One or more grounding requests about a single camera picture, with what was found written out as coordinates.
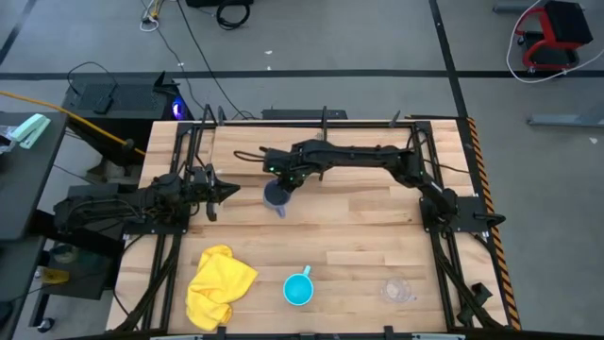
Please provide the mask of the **red and black roller stool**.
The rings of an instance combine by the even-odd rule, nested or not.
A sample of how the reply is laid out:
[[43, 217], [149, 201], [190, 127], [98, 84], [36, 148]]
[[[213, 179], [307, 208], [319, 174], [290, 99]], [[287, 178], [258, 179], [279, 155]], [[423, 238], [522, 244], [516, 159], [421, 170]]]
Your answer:
[[522, 62], [530, 74], [567, 71], [579, 65], [577, 50], [593, 40], [579, 3], [549, 0], [529, 8], [514, 27], [525, 48]]

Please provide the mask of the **gray mug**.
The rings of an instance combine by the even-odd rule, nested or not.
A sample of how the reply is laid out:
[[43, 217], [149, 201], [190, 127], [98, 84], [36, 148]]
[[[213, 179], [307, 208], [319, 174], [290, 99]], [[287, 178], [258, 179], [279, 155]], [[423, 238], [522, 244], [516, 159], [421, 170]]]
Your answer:
[[264, 205], [277, 213], [281, 219], [286, 217], [286, 205], [291, 199], [291, 194], [282, 189], [276, 179], [269, 181], [263, 189]]

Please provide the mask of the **black computer tower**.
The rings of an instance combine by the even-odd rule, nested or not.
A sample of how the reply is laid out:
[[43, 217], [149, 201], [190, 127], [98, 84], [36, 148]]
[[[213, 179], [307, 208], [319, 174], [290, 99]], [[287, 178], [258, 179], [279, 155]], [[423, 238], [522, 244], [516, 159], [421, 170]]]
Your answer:
[[143, 163], [156, 121], [192, 121], [178, 84], [164, 73], [130, 77], [74, 76], [61, 106], [105, 130], [109, 136], [71, 119], [68, 127], [120, 166]]

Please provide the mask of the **gray metal floor foot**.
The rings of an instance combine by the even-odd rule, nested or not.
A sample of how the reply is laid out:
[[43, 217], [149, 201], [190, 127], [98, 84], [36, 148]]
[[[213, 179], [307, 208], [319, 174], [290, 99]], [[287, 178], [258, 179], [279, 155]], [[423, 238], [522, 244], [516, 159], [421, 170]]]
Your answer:
[[530, 126], [604, 128], [604, 107], [594, 107], [584, 113], [534, 114], [527, 123]]

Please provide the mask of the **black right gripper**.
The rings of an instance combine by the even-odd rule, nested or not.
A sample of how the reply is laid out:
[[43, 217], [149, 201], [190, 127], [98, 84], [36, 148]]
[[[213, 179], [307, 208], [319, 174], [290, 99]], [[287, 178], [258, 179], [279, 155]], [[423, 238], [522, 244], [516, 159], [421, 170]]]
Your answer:
[[297, 163], [295, 154], [267, 147], [262, 151], [262, 171], [274, 175], [281, 190], [292, 193], [304, 184], [306, 174]]

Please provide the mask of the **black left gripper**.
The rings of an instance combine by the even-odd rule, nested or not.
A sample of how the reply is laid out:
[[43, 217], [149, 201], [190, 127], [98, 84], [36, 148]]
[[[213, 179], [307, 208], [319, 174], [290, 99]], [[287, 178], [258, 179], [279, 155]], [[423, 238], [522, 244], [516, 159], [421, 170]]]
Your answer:
[[238, 184], [220, 181], [216, 184], [216, 174], [211, 164], [193, 169], [190, 204], [193, 211], [190, 216], [198, 214], [201, 204], [206, 204], [206, 216], [209, 221], [217, 220], [216, 206], [240, 190]]

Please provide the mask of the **mint green stapler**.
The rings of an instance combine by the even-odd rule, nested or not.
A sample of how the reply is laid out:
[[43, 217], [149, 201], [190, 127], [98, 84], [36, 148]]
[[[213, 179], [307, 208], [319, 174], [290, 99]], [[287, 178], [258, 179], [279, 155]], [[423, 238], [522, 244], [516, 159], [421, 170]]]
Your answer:
[[20, 126], [13, 129], [8, 136], [13, 142], [17, 142], [21, 148], [30, 149], [50, 123], [49, 118], [40, 113], [35, 113]]

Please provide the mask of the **black desk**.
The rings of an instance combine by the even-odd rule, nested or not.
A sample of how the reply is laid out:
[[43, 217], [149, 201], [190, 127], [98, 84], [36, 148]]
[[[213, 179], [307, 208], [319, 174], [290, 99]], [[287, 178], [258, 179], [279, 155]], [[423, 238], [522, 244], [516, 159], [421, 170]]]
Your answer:
[[58, 154], [67, 116], [60, 112], [43, 114], [49, 124], [28, 148], [17, 141], [0, 154], [0, 241], [25, 237], [42, 190]]

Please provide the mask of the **yellow cloth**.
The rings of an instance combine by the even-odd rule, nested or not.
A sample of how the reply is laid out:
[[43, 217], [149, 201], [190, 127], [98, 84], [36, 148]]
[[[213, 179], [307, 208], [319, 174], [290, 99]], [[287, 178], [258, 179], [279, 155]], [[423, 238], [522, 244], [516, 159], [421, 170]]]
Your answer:
[[232, 317], [230, 304], [242, 298], [259, 272], [233, 256], [229, 246], [217, 245], [202, 252], [186, 295], [186, 315], [203, 331], [214, 331]]

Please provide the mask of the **yellow black hazard tape strip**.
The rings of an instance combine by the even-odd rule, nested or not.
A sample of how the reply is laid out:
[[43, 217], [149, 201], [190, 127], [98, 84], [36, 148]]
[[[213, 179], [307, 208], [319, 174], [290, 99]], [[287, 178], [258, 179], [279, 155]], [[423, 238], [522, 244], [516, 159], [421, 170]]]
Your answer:
[[[486, 204], [486, 210], [488, 213], [494, 213], [495, 207], [491, 197], [489, 181], [487, 177], [487, 173], [485, 170], [482, 152], [478, 139], [478, 131], [476, 128], [476, 122], [473, 118], [467, 118], [467, 123], [470, 129], [470, 136], [473, 145], [473, 149], [476, 156], [476, 163], [478, 166], [478, 175], [480, 178], [480, 184], [482, 187], [482, 193], [484, 196], [484, 201]], [[495, 246], [495, 268], [496, 272], [499, 275], [501, 280], [500, 288], [502, 289], [503, 302], [504, 307], [506, 308], [506, 313], [510, 322], [510, 325], [513, 329], [520, 331], [522, 329], [520, 316], [517, 311], [514, 293], [512, 289], [511, 279], [509, 277], [509, 270], [505, 261], [505, 253], [503, 249], [503, 245], [500, 238], [499, 222], [497, 222], [493, 227], [491, 227], [491, 238], [493, 239], [493, 243]]]

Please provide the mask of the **teal mug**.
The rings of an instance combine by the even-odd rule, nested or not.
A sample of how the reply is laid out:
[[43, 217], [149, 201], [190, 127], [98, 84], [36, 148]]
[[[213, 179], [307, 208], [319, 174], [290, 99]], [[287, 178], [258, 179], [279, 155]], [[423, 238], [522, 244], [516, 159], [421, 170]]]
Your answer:
[[303, 306], [310, 302], [314, 285], [310, 278], [311, 266], [306, 265], [301, 273], [292, 274], [283, 283], [283, 296], [293, 306]]

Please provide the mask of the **yellow packet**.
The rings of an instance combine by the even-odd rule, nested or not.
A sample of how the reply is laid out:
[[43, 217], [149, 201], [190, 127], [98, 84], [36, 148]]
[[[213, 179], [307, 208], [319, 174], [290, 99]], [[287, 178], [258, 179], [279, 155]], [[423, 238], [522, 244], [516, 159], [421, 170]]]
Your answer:
[[46, 285], [59, 285], [69, 281], [70, 273], [64, 270], [42, 267], [40, 269], [41, 281]]

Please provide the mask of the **clear plastic cup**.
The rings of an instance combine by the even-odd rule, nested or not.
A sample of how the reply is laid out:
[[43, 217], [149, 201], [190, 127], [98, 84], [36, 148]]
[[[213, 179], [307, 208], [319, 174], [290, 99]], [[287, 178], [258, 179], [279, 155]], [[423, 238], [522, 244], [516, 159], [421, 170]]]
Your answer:
[[381, 288], [381, 294], [387, 300], [395, 303], [406, 303], [416, 300], [411, 290], [411, 284], [402, 278], [387, 279]]

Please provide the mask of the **black power strip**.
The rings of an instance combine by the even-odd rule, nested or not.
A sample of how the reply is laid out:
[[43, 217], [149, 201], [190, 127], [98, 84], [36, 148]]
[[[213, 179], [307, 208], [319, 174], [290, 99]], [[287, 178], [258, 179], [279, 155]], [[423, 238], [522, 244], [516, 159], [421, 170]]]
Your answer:
[[345, 110], [284, 110], [266, 109], [261, 111], [263, 120], [321, 120], [326, 117], [329, 120], [347, 120]]

